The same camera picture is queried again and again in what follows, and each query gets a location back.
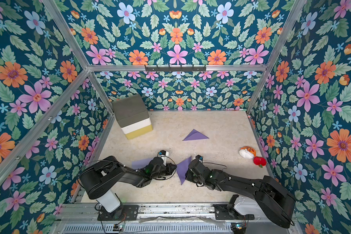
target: stacked foam block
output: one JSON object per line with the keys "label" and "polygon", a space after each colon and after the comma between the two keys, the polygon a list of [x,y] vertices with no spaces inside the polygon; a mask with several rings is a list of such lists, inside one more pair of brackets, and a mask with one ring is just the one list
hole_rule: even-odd
{"label": "stacked foam block", "polygon": [[127,139],[153,130],[148,110],[139,94],[112,103],[118,125]]}

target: purple paper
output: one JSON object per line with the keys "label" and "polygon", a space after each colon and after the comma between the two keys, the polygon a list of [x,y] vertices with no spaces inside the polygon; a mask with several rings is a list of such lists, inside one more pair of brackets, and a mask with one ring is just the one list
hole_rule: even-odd
{"label": "purple paper", "polygon": [[146,158],[146,159],[142,159],[142,160],[133,161],[133,162],[131,162],[131,168],[132,169],[141,169],[141,168],[147,166],[152,159],[153,158]]}
{"label": "purple paper", "polygon": [[187,169],[189,168],[190,162],[191,162],[191,157],[177,164],[177,174],[178,174],[179,180],[181,181],[181,185],[186,180],[186,172],[187,172]]}
{"label": "purple paper", "polygon": [[183,141],[186,140],[201,140],[201,139],[209,139],[209,137],[201,134],[195,129],[192,129],[192,131],[183,139]]}

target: plush toy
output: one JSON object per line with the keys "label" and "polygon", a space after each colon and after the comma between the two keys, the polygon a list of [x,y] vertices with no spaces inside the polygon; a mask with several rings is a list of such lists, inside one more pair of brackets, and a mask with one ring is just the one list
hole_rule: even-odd
{"label": "plush toy", "polygon": [[253,159],[256,157],[256,150],[254,150],[252,147],[245,146],[239,150],[239,154],[245,159]]}

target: yellow foam block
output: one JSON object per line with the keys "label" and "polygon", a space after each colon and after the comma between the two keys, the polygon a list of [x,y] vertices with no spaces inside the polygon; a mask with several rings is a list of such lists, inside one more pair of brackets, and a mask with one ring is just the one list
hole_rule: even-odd
{"label": "yellow foam block", "polygon": [[125,136],[128,140],[130,140],[130,139],[136,138],[140,135],[143,135],[145,133],[148,133],[152,130],[153,130],[153,128],[152,128],[152,124],[151,124],[151,125],[145,126],[144,128],[141,128],[141,129],[132,131],[131,133],[125,134]]}

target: beige floor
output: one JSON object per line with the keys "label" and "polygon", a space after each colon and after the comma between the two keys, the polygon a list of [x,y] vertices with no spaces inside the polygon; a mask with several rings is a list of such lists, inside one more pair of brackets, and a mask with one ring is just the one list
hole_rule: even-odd
{"label": "beige floor", "polygon": [[[164,149],[179,163],[197,154],[204,162],[224,164],[224,171],[250,179],[262,179],[268,175],[266,168],[253,164],[239,156],[243,146],[253,147],[261,156],[249,120],[244,111],[202,111],[202,112],[150,112],[153,131],[132,140],[127,140],[115,121],[99,159],[110,155],[131,166],[131,161],[155,157]],[[209,139],[182,141],[192,129],[205,134]],[[223,167],[206,164],[210,169]],[[232,192],[197,188],[194,183],[185,181],[181,185],[177,173],[167,181],[152,180],[150,185],[136,188],[118,182],[112,187],[122,202],[227,202]],[[82,202],[95,202],[84,194]]]}

